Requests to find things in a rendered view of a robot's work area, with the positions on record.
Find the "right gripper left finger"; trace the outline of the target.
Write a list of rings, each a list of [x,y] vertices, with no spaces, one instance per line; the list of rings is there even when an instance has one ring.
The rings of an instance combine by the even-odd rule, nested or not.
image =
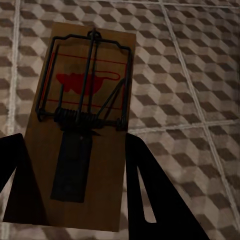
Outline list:
[[[0,138],[0,193],[19,164],[23,141],[22,133]]]

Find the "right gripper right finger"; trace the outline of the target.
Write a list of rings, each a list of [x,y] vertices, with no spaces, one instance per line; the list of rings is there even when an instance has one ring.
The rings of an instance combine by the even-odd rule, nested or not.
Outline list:
[[[129,240],[210,240],[140,137],[126,133],[125,160]],[[156,223],[145,219],[137,167]]]

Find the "mousetrap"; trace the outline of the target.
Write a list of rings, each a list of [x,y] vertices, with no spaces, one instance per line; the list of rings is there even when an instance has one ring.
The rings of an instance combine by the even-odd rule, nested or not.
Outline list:
[[[54,21],[3,222],[119,232],[136,39]]]

